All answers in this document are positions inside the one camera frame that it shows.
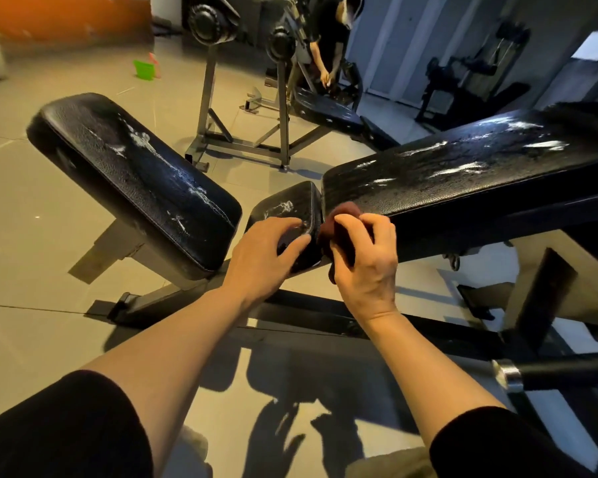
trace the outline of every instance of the black cylindrical bar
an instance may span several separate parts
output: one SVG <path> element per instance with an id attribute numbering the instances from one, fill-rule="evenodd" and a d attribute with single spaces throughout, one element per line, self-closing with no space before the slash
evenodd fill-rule
<path id="1" fill-rule="evenodd" d="M 543 358 L 533 362 L 494 361 L 496 380 L 509 393 L 598 387 L 598 353 Z"/>

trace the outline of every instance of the orange wall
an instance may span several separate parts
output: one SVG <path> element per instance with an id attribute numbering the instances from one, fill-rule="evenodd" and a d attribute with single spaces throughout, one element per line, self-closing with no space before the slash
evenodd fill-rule
<path id="1" fill-rule="evenodd" d="M 0 0 L 8 40 L 71 41 L 150 33 L 149 0 Z"/>

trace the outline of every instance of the hand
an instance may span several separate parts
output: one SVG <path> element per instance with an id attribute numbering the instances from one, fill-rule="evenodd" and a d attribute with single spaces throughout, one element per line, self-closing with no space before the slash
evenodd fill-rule
<path id="1" fill-rule="evenodd" d="M 321 71 L 321 83 L 323 84 L 323 87 L 325 87 L 325 88 L 330 86 L 330 74 L 328 73 L 327 70 Z"/>
<path id="2" fill-rule="evenodd" d="M 233 250 L 222 288 L 237 295 L 244 310 L 264 301 L 286 280 L 311 237 L 301 235 L 279 256 L 277 244 L 285 232 L 301 223 L 299 218 L 275 217 L 256 222 Z"/>
<path id="3" fill-rule="evenodd" d="M 397 230 L 387 216 L 365 213 L 355 218 L 337 215 L 335 221 L 350 235 L 354 245 L 354 267 L 350 267 L 338 246 L 330 243 L 335 265 L 335 282 L 343 301 L 361 326 L 397 311 L 394 303 L 397 273 Z M 372 226 L 374 243 L 365 224 Z"/>

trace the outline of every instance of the red cloth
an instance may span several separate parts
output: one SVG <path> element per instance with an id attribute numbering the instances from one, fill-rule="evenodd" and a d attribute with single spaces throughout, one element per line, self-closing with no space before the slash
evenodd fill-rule
<path id="1" fill-rule="evenodd" d="M 334 242 L 341 248 L 348 263 L 352 266 L 354 265 L 354 245 L 350 240 L 350 235 L 348 231 L 339 223 L 335 221 L 335 216 L 337 215 L 352 215 L 355 218 L 361 216 L 361 210 L 359 207 L 351 202 L 343 202 L 338 205 L 335 209 L 333 209 L 330 214 L 326 217 L 325 221 L 319 228 L 319 235 L 317 235 L 317 244 L 321 247 L 323 254 L 326 255 L 331 260 L 332 258 L 332 249 L 330 249 L 330 241 L 334 240 Z M 368 233 L 370 233 L 370 237 L 374 239 L 372 234 L 372 228 L 366 226 Z M 328 276 L 332 283 L 335 283 L 335 265 L 334 263 L 330 267 L 330 271 L 328 272 Z"/>

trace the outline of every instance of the person's right hand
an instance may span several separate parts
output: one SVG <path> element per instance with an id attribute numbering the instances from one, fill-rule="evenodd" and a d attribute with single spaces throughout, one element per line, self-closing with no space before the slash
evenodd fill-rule
<path id="1" fill-rule="evenodd" d="M 360 220 L 337 215 L 354 245 L 354 266 L 335 243 L 330 243 L 335 265 L 335 282 L 343 301 L 363 326 L 373 319 L 398 312 L 394 302 L 397 273 L 397 231 L 387 216 L 365 213 Z M 372 226 L 374 243 L 365 224 Z"/>
<path id="2" fill-rule="evenodd" d="M 330 86 L 330 74 L 327 70 L 321 71 L 321 83 L 325 88 L 328 88 Z"/>

